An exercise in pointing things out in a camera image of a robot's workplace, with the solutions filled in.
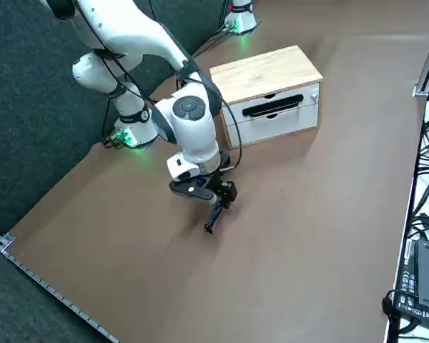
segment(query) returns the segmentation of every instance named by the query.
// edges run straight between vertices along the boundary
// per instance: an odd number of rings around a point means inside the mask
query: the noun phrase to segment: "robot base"
[[[220,169],[228,167],[230,156],[221,152]],[[189,197],[214,205],[208,222],[204,225],[206,232],[214,236],[213,226],[224,209],[229,209],[232,202],[237,198],[235,183],[222,181],[222,173],[218,169],[214,173],[205,176],[192,177],[184,181],[170,182],[170,189],[177,195]]]
[[[148,120],[146,123],[138,121],[137,123],[128,124],[118,119],[114,123],[114,127],[117,131],[126,133],[127,138],[124,144],[129,148],[149,143],[157,137],[157,131],[152,120]]]
[[[250,9],[249,11],[230,12],[225,19],[227,30],[233,34],[248,34],[257,26],[255,14]]]

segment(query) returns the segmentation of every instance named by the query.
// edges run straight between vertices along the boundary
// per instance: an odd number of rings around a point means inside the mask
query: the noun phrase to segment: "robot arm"
[[[109,95],[120,122],[139,128],[144,136],[136,142],[150,141],[159,133],[180,146],[181,152],[167,160],[174,180],[170,188],[178,195],[216,204],[205,227],[212,234],[222,208],[237,196],[234,183],[221,180],[220,168],[227,167],[230,158],[221,155],[216,141],[213,117],[221,109],[219,89],[172,34],[145,16],[133,0],[40,2],[57,18],[70,19],[78,37],[93,48],[73,65],[74,77],[81,85]],[[118,82],[119,76],[128,75],[141,62],[143,54],[166,59],[182,85],[170,97],[156,104],[150,101],[149,109],[144,99],[150,99],[139,93],[135,83]]]

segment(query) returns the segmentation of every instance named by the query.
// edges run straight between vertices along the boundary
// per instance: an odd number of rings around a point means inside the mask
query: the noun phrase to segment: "floor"
[[[383,339],[429,0],[257,0],[256,11],[257,31],[200,64],[297,44],[325,78],[322,122],[245,149],[220,241],[202,233],[203,204],[169,192],[175,150],[161,141],[95,146],[11,231],[10,252],[122,342]]]

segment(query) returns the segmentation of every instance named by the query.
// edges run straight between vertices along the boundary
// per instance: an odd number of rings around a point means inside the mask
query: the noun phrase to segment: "wire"
[[[208,40],[210,40],[211,38],[213,38],[214,36],[216,36],[217,34],[219,34],[219,33],[221,33],[221,31],[222,30],[224,30],[224,29],[226,29],[227,27],[226,27],[226,25],[225,24],[222,24],[219,28],[218,28],[218,30],[216,30],[216,32],[215,33],[213,33],[212,34],[212,36],[210,37],[210,38],[208,38]]]
[[[206,48],[204,48],[203,50],[197,52],[196,54],[194,54],[194,58],[196,58],[197,56],[203,54],[204,52],[213,49],[216,45],[221,44],[223,41],[225,41],[227,38],[231,37],[232,34],[229,32],[225,32],[225,34],[221,35],[220,38],[218,38],[216,41],[214,41],[213,43],[211,43],[209,46],[207,46]]]
[[[149,4],[149,7],[150,7],[151,12],[152,12],[152,17],[153,17],[154,21],[156,21],[156,12],[154,12],[154,8],[152,7],[151,0],[148,0],[148,4]]]
[[[399,329],[399,334],[407,334],[408,332],[413,331],[416,329],[418,325],[421,324],[421,321],[418,319],[412,319],[412,321],[407,325],[406,327],[403,327],[402,329]]]
[[[108,98],[107,110],[105,111],[105,116],[103,118],[103,124],[102,124],[102,138],[103,139],[105,139],[105,125],[107,124],[109,105],[111,104],[111,102],[112,102],[112,100],[110,98]]]
[[[423,208],[423,206],[427,202],[428,198],[429,198],[429,184],[425,188],[423,195],[421,196],[420,201],[418,202],[418,204],[416,205],[415,209],[412,212],[413,217],[416,216],[416,214],[418,214],[418,212]]]
[[[407,236],[407,238],[412,238],[413,236],[419,234],[420,238],[423,238],[425,241],[429,242],[429,238],[428,235],[426,234],[426,230],[425,229],[419,229],[417,227],[412,227],[413,229],[417,230],[416,232],[414,232],[413,234],[409,234]]]
[[[392,294],[392,293],[397,293],[397,294],[401,294],[401,295],[406,295],[407,297],[410,297],[410,298],[418,298],[418,296],[417,295],[415,295],[415,294],[412,294],[412,293],[408,293],[407,291],[403,291],[403,290],[401,290],[401,289],[391,289],[391,290],[389,290],[388,291],[388,293],[386,293],[386,297],[387,298],[389,298],[389,296]]]
[[[427,342],[429,342],[429,338],[427,338],[427,337],[419,337],[419,336],[399,336],[398,338],[401,338],[401,339],[421,339],[421,340],[423,340],[423,341],[427,341]]]
[[[153,105],[156,103],[155,100],[151,99],[149,96],[147,96],[141,89],[141,87],[138,85],[138,83],[134,80],[134,78],[132,77],[132,75],[130,75],[130,73],[122,66],[122,64],[118,61],[118,59],[114,56],[114,54],[108,49],[108,47],[104,44],[104,42],[100,39],[99,35],[97,34],[97,32],[95,32],[94,28],[92,27],[92,25],[89,23],[89,20],[87,20],[86,15],[84,14],[84,12],[82,11],[78,0],[73,0],[75,7],[78,9],[78,12],[81,14],[82,18],[84,19],[84,21],[86,22],[87,26],[90,28],[90,30],[92,31],[92,33],[95,35],[95,37],[97,38],[97,40],[100,42],[100,44],[104,47],[104,49],[106,51],[108,51],[111,55],[112,55],[112,59],[113,61],[117,64],[117,66],[124,72],[124,75],[127,77],[129,77],[132,80],[132,83],[138,88],[138,90],[140,92],[143,93],[143,96],[137,94],[136,92],[132,91],[131,89],[129,89],[127,86],[125,86],[118,78],[117,76],[113,73],[113,71],[111,70],[111,68],[109,68],[108,63],[105,62],[105,60],[102,57],[102,61],[105,64],[105,66],[107,67],[109,73],[114,77],[114,79],[116,80],[116,82],[118,84],[120,84],[121,86],[123,86],[125,89],[127,89],[128,91],[130,91],[132,94],[138,96],[139,98],[143,99],[143,100],[147,100],[149,102],[151,102]]]
[[[224,18],[225,18],[226,10],[227,10],[227,0],[224,0],[222,2],[221,13],[220,13],[220,20],[218,20],[218,22],[217,22],[217,26],[218,27],[221,27],[221,25],[223,25],[223,23],[224,23]]]
[[[414,216],[412,218],[412,222],[415,222],[416,220],[421,220],[421,219],[429,219],[429,216],[428,215],[425,215],[425,216]]]
[[[413,232],[412,234],[409,234],[407,238],[411,238],[413,236],[416,236],[417,234],[423,234],[426,231],[429,231],[429,227],[425,227],[424,229],[419,229],[419,228],[413,226],[412,228],[417,230],[417,232]]]
[[[196,82],[198,84],[204,84],[203,82],[201,82],[199,80],[194,80],[191,78],[187,78],[186,80],[193,81],[193,82]],[[224,100],[224,98],[222,96],[221,96],[221,102],[226,106],[227,110],[230,113],[230,116],[232,117],[232,120],[234,121],[235,131],[237,132],[237,136],[238,136],[238,145],[240,148],[237,163],[235,163],[235,165],[233,165],[233,166],[228,166],[227,168],[220,169],[221,172],[225,172],[225,171],[227,172],[228,170],[235,169],[240,165],[240,162],[242,161],[242,155],[243,155],[243,143],[242,143],[242,135],[240,134],[240,128],[238,127],[237,118],[235,118],[234,112],[232,112],[232,109],[230,108],[229,104]]]

